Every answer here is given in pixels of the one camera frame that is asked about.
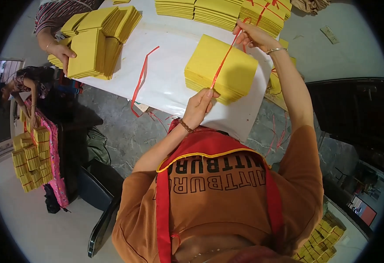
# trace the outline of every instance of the black chair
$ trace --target black chair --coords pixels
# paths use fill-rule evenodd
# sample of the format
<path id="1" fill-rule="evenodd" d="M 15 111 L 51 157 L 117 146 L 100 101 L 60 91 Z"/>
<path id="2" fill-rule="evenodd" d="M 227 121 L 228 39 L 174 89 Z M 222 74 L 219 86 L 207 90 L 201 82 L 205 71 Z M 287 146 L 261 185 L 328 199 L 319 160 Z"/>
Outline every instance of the black chair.
<path id="1" fill-rule="evenodd" d="M 103 211 L 90 235 L 88 256 L 92 258 L 100 250 L 112 215 L 121 203 L 123 178 L 111 166 L 93 159 L 80 168 L 77 182 L 79 196 Z"/>

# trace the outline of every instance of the gray marble floor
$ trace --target gray marble floor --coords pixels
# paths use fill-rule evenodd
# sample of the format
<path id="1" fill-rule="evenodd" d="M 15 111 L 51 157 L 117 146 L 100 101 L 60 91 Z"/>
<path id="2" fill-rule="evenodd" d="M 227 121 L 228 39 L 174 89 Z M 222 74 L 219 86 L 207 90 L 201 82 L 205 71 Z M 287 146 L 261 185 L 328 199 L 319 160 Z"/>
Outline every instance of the gray marble floor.
<path id="1" fill-rule="evenodd" d="M 112 167 L 123 177 L 130 175 L 132 167 L 143 153 L 164 138 L 168 124 L 172 121 L 168 113 L 158 110 L 154 110 L 153 113 L 163 123 L 155 117 L 152 119 L 148 114 L 137 118 L 132 113 L 127 99 L 87 85 L 84 86 L 84 92 L 79 96 L 78 101 L 94 110 L 104 120 L 103 125 L 98 126 L 98 129 L 108 138 L 106 147 L 111 157 Z M 287 126 L 284 110 L 264 99 L 249 138 L 245 142 L 248 147 L 265 155 L 271 165 L 282 159 L 290 140 L 290 119 L 288 114 L 286 116 Z M 284 137 L 279 144 L 283 130 Z M 322 132 L 316 117 L 315 130 L 319 141 Z M 351 145 L 325 138 L 319 154 L 322 173 L 331 178 L 340 175 L 336 173 L 338 171 L 335 167 L 343 172 L 350 172 L 354 168 L 352 162 L 358 160 L 357 154 L 351 151 L 351 148 L 353 148 Z"/>

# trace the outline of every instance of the person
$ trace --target person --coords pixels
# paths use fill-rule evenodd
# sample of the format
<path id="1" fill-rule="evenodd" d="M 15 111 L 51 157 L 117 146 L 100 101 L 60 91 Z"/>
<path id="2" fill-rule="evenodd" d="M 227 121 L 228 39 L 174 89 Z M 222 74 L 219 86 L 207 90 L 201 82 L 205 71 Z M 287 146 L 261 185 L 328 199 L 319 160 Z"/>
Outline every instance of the person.
<path id="1" fill-rule="evenodd" d="M 323 187 L 307 87 L 287 50 L 237 21 L 237 44 L 268 52 L 291 120 L 278 173 L 256 151 L 200 126 L 218 94 L 203 89 L 123 183 L 112 242 L 125 262 L 295 262 L 322 217 Z"/>
<path id="2" fill-rule="evenodd" d="M 28 66 L 15 72 L 11 81 L 0 83 L 0 108 L 13 96 L 29 120 L 31 127 L 36 128 L 37 99 L 45 99 L 54 83 L 54 70 L 47 66 Z M 20 93 L 31 92 L 31 107 L 27 108 Z"/>
<path id="3" fill-rule="evenodd" d="M 36 14 L 34 33 L 38 45 L 46 53 L 55 55 L 63 63 L 63 71 L 68 75 L 69 58 L 76 54 L 66 45 L 59 45 L 55 38 L 58 30 L 74 14 L 95 10 L 103 1 L 100 0 L 42 0 Z"/>

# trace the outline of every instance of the white table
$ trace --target white table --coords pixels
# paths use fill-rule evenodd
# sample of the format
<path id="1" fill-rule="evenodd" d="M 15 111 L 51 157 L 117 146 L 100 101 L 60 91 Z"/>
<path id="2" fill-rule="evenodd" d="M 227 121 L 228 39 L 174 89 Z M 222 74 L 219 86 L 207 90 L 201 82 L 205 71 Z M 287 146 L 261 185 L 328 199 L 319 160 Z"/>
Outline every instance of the white table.
<path id="1" fill-rule="evenodd" d="M 111 7 L 106 0 L 100 8 Z M 113 79 L 86 77 L 79 81 L 118 96 L 132 99 L 145 56 L 148 57 L 147 76 L 136 101 L 163 112 L 182 117 L 190 97 L 196 94 L 185 85 L 184 68 L 202 34 L 231 44 L 234 35 L 224 29 L 189 19 L 159 16 L 153 0 L 132 0 L 129 4 L 142 11 L 142 19 L 124 45 Z M 202 125 L 228 132 L 246 141 L 261 106 L 273 62 L 259 49 L 247 49 L 259 62 L 249 94 L 229 106 L 215 103 Z"/>

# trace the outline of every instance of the striped shirt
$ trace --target striped shirt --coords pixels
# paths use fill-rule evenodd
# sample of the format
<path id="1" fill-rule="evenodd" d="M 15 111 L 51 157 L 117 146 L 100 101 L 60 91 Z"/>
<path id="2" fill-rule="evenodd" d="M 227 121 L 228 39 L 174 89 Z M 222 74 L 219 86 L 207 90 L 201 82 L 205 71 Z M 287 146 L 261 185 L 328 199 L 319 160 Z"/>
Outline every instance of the striped shirt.
<path id="1" fill-rule="evenodd" d="M 99 0 L 78 0 L 90 6 L 93 10 L 103 2 Z M 41 5 L 36 14 L 34 33 L 37 35 L 45 27 L 51 27 L 54 35 L 74 14 L 89 12 L 87 6 L 73 0 L 49 2 Z"/>

